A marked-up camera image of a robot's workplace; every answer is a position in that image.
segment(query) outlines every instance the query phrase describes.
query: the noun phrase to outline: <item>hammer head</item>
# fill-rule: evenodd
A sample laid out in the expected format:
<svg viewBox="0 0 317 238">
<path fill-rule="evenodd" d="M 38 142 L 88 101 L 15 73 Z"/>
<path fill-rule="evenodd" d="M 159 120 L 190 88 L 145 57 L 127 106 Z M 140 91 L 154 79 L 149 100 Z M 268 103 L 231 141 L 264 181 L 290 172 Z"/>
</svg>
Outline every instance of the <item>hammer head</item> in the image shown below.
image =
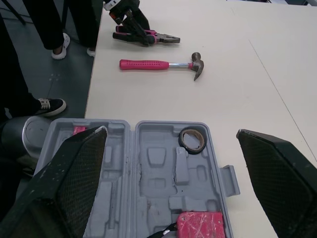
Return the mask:
<svg viewBox="0 0 317 238">
<path fill-rule="evenodd" d="M 202 74 L 204 69 L 204 62 L 201 60 L 202 56 L 200 53 L 195 52 L 192 54 L 193 67 L 192 70 L 196 72 L 194 81 Z"/>
</svg>

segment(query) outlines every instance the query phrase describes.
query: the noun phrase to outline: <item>gray floor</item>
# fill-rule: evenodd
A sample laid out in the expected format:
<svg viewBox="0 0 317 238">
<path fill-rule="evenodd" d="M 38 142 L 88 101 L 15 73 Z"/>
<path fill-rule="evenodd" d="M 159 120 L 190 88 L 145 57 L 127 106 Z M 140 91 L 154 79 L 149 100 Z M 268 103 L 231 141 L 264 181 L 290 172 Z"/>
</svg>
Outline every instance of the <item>gray floor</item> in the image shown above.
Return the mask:
<svg viewBox="0 0 317 238">
<path fill-rule="evenodd" d="M 9 0 L 21 14 L 28 15 L 22 0 Z M 61 15 L 63 0 L 55 0 Z M 0 0 L 0 7 L 6 8 Z M 9 11 L 0 9 L 3 18 L 16 17 Z M 33 24 L 23 26 L 17 20 L 5 19 L 7 30 L 19 56 L 20 66 L 35 98 L 63 98 L 67 109 L 59 117 L 83 118 L 85 115 L 90 78 L 94 58 L 86 53 L 87 48 L 71 41 L 67 56 L 63 60 L 53 60 L 51 51 L 43 47 Z M 66 31 L 71 39 L 78 39 L 71 14 L 67 15 Z"/>
</svg>

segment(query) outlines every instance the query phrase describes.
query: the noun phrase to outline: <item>tool case latch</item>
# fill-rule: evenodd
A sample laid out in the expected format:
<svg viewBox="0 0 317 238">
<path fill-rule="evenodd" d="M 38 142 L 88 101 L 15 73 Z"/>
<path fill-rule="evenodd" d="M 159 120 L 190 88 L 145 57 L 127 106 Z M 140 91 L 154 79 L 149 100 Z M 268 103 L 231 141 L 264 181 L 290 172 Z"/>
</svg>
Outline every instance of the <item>tool case latch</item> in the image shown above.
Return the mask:
<svg viewBox="0 0 317 238">
<path fill-rule="evenodd" d="M 220 175 L 226 196 L 239 195 L 240 189 L 233 165 L 226 165 L 220 168 Z"/>
</svg>

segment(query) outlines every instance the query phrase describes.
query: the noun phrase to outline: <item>pink hammer handle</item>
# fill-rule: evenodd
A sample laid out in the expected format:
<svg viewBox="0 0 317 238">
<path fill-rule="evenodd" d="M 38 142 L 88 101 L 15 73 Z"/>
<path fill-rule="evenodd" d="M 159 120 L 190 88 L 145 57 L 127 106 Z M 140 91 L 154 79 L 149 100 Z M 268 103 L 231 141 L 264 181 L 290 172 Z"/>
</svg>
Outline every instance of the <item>pink hammer handle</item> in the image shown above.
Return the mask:
<svg viewBox="0 0 317 238">
<path fill-rule="evenodd" d="M 164 70 L 169 68 L 169 63 L 158 60 L 120 60 L 120 69 Z"/>
</svg>

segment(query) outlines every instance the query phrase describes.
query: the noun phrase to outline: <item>black sneaker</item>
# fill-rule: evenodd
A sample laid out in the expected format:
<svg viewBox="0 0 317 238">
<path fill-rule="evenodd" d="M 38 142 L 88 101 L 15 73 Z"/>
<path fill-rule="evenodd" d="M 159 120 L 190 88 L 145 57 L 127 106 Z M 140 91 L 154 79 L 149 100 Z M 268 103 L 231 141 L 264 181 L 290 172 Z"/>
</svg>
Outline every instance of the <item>black sneaker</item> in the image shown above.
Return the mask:
<svg viewBox="0 0 317 238">
<path fill-rule="evenodd" d="M 39 101 L 41 102 L 41 109 L 35 113 L 35 116 L 52 117 L 66 109 L 66 102 L 63 99 L 40 98 Z"/>
</svg>

